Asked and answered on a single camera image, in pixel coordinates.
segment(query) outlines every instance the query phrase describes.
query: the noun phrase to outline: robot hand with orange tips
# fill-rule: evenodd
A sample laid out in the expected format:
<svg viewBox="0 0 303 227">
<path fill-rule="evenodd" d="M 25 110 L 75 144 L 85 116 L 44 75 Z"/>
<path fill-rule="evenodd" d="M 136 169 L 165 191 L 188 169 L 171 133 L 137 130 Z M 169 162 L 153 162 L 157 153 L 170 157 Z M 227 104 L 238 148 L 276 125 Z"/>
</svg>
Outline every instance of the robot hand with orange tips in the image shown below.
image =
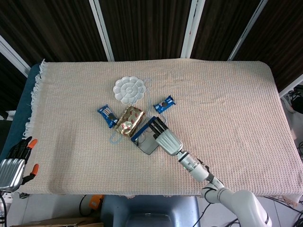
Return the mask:
<svg viewBox="0 0 303 227">
<path fill-rule="evenodd" d="M 0 191 L 14 192 L 20 185 L 32 180 L 38 173 L 39 164 L 35 164 L 30 175 L 23 177 L 25 166 L 30 157 L 31 151 L 38 142 L 28 137 L 13 146 L 6 159 L 0 163 Z"/>
</svg>

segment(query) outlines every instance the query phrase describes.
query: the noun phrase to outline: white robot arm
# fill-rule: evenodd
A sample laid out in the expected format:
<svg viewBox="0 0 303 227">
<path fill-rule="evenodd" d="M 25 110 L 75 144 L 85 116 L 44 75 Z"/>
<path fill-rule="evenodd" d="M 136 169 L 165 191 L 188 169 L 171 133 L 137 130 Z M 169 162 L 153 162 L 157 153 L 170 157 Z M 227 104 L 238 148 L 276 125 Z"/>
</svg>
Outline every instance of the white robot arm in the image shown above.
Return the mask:
<svg viewBox="0 0 303 227">
<path fill-rule="evenodd" d="M 157 118 L 150 124 L 156 142 L 171 156 L 176 156 L 178 162 L 198 182 L 209 181 L 201 190 L 203 198 L 209 203 L 221 203 L 234 213 L 242 227 L 271 227 L 272 222 L 256 196 L 247 190 L 233 192 L 212 175 L 200 159 L 183 150 L 183 143 L 176 135 Z"/>
</svg>

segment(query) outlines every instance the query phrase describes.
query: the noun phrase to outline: orange object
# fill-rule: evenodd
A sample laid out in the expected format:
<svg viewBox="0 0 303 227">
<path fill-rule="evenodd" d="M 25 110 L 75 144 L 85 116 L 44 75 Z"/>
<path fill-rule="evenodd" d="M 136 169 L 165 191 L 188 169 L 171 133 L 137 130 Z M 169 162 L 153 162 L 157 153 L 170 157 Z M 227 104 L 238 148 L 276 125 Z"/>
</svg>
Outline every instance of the orange object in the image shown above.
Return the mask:
<svg viewBox="0 0 303 227">
<path fill-rule="evenodd" d="M 38 170 L 39 170 L 39 164 L 35 164 L 34 165 L 34 168 L 33 168 L 33 171 L 31 172 L 31 174 L 33 174 L 33 175 L 37 175 L 37 173 L 38 173 Z"/>
<path fill-rule="evenodd" d="M 104 195 L 93 195 L 89 201 L 89 207 L 93 210 L 97 210 L 102 204 Z"/>
<path fill-rule="evenodd" d="M 27 147 L 33 149 L 37 142 L 38 142 L 38 140 L 34 139 L 33 141 L 31 141 L 29 143 L 29 145 Z"/>
</svg>

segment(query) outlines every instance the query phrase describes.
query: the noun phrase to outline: beige towel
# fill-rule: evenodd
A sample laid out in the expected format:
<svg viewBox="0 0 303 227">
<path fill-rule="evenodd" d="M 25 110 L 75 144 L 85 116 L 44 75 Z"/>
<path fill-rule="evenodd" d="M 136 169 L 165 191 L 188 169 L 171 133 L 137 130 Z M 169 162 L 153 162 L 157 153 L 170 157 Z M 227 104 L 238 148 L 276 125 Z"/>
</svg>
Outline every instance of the beige towel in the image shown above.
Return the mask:
<svg viewBox="0 0 303 227">
<path fill-rule="evenodd" d="M 172 95 L 167 125 L 231 190 L 256 195 L 303 193 L 299 159 L 270 68 L 261 62 L 187 59 L 134 62 L 43 63 L 33 93 L 26 136 L 38 138 L 26 172 L 40 164 L 27 193 L 199 195 L 175 157 L 150 156 L 127 137 L 112 145 L 97 109 L 119 118 L 115 81 L 152 78 L 151 103 Z M 137 104 L 147 110 L 147 97 Z M 151 115 L 157 115 L 152 107 Z"/>
</svg>

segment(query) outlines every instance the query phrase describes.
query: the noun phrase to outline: cardboard box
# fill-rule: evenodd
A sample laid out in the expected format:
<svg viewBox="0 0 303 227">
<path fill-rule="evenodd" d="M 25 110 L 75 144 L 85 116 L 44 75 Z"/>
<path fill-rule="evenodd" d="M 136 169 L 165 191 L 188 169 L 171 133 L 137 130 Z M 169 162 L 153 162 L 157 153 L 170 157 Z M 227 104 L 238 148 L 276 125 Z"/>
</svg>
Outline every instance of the cardboard box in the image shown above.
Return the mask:
<svg viewBox="0 0 303 227">
<path fill-rule="evenodd" d="M 81 218 L 53 218 L 43 221 L 34 221 L 28 224 L 13 227 L 103 227 L 100 219 L 96 217 Z"/>
</svg>

